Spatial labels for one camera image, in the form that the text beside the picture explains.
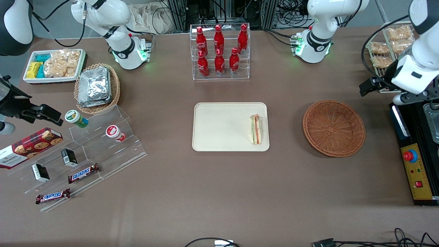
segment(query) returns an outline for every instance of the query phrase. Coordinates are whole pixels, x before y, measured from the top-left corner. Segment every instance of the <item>small black box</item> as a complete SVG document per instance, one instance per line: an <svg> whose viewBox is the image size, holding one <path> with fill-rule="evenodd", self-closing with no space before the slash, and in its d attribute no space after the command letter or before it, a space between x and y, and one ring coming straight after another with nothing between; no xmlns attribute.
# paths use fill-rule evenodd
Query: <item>small black box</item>
<svg viewBox="0 0 439 247"><path fill-rule="evenodd" d="M47 182L50 180L49 173L44 166L40 164L34 164L32 165L32 171L36 180L40 182Z"/></svg>
<svg viewBox="0 0 439 247"><path fill-rule="evenodd" d="M78 161L76 160L75 153L70 149L61 150L61 156L66 166L75 167L78 165Z"/></svg>

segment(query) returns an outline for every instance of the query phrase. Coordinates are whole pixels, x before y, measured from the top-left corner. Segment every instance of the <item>red bottle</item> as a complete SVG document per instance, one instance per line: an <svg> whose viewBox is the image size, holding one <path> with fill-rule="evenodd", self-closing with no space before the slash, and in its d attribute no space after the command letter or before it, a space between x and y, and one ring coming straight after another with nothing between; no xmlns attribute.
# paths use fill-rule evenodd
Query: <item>red bottle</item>
<svg viewBox="0 0 439 247"><path fill-rule="evenodd" d="M198 51L198 69L200 70L201 78L207 78L209 76L209 66L203 51Z"/></svg>
<svg viewBox="0 0 439 247"><path fill-rule="evenodd" d="M203 34L203 28L200 26L197 27L197 48L199 51L204 52L204 56L207 56L207 41L206 37Z"/></svg>
<svg viewBox="0 0 439 247"><path fill-rule="evenodd" d="M224 35L221 32L221 25L215 26L215 35L213 36L215 50L220 49L224 53Z"/></svg>
<svg viewBox="0 0 439 247"><path fill-rule="evenodd" d="M247 42L248 42L248 34L247 34L247 24L241 25L241 32L238 35L238 53L244 55L247 53Z"/></svg>
<svg viewBox="0 0 439 247"><path fill-rule="evenodd" d="M233 76L238 75L239 56L238 56L238 48L236 47L232 48L232 55L230 56L230 60L229 60L229 69L231 75Z"/></svg>
<svg viewBox="0 0 439 247"><path fill-rule="evenodd" d="M223 58L223 51L221 49L215 50L215 73L218 77L223 77L226 74L226 70L224 68L225 62Z"/></svg>

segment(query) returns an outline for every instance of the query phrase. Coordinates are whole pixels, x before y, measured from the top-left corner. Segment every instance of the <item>clear acrylic display stand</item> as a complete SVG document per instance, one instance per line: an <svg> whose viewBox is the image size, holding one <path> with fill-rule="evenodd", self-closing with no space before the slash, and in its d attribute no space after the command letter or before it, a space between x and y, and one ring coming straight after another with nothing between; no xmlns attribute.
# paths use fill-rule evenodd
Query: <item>clear acrylic display stand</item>
<svg viewBox="0 0 439 247"><path fill-rule="evenodd" d="M192 59L192 76L194 80L212 80L212 79L248 79L250 78L250 24L247 23L248 44L247 53L239 55L239 71L238 75L232 76L229 73L229 58L232 55L232 48L238 46L238 34L241 31L242 23L222 24L222 32L224 35L224 54L226 74L223 77L216 76L215 73L215 48L213 46L213 36L215 35L216 24L191 25L191 59ZM201 78L198 69L198 49L197 49L197 27L203 28L204 36L207 40L208 55L206 57L209 65L209 76Z"/></svg>
<svg viewBox="0 0 439 247"><path fill-rule="evenodd" d="M42 153L37 159L30 159L25 163L14 167L10 175L18 175L23 184L25 195L29 195L29 203L35 203L39 194L50 194L64 191L70 188L70 198L83 192L91 186L103 181L123 168L146 155L146 152L139 139L131 131L128 124L129 116L117 105L89 118L85 128L73 126L70 128L70 138L64 137L64 141L52 147L49 153ZM116 125L126 135L126 139L117 142L109 138L105 131L109 125ZM61 150L68 148L75 152L78 166L70 167L64 165L61 157ZM48 182L37 181L32 171L33 164L45 166L49 174ZM91 173L72 184L68 183L68 176L71 176L90 165L97 164L98 172ZM47 212L65 201L63 198L53 202L41 204L41 212Z"/></svg>

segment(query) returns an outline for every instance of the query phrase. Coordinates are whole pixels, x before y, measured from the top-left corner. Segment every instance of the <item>cookie box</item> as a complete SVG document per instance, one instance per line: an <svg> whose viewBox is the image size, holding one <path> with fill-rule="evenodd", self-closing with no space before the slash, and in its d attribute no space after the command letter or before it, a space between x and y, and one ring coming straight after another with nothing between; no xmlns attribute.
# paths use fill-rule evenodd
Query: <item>cookie box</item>
<svg viewBox="0 0 439 247"><path fill-rule="evenodd" d="M0 150L0 168L11 169L14 166L62 142L59 132L44 128Z"/></svg>
<svg viewBox="0 0 439 247"><path fill-rule="evenodd" d="M79 74L81 73L84 61L86 58L86 53L83 49L72 49L75 51L80 51L81 55L79 55L79 61L78 65L76 66L75 75L71 77L58 77L58 78L26 78L26 72L29 70L31 62L36 62L36 56L41 54L50 54L57 50L46 50L46 51L34 51L30 55L28 64L26 66L24 75L23 75L23 81L29 83L29 84L58 84L58 83L73 83L76 81L76 78L79 77Z"/></svg>

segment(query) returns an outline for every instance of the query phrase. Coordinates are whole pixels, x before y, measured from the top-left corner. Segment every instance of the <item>cookie image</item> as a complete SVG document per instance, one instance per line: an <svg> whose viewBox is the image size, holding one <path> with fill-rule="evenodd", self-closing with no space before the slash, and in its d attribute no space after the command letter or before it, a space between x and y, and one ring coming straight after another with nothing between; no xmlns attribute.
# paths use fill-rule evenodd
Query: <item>cookie image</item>
<svg viewBox="0 0 439 247"><path fill-rule="evenodd" d="M57 145L57 144L60 143L60 142L62 142L62 138L56 138L56 139L53 139L53 140L50 142L50 144L52 144L52 145Z"/></svg>
<svg viewBox="0 0 439 247"><path fill-rule="evenodd" d="M15 152L15 153L20 153L20 154L27 153L27 151L25 150L25 148L23 148L23 145L20 145L20 146L16 147L16 148L14 149L14 152Z"/></svg>
<svg viewBox="0 0 439 247"><path fill-rule="evenodd" d="M35 149L45 149L48 146L49 146L49 143L47 143L47 142L40 142L40 143L35 144L34 148Z"/></svg>
<svg viewBox="0 0 439 247"><path fill-rule="evenodd" d="M28 157L28 159L30 159L30 158L34 157L35 155L37 155L37 154L39 154L39 153L30 153L30 154L26 155L26 157Z"/></svg>
<svg viewBox="0 0 439 247"><path fill-rule="evenodd" d="M52 134L52 132L50 132L50 131L45 131L45 132L43 132L43 135L42 135L42 137L46 140L52 139L53 136L54 136L54 134Z"/></svg>

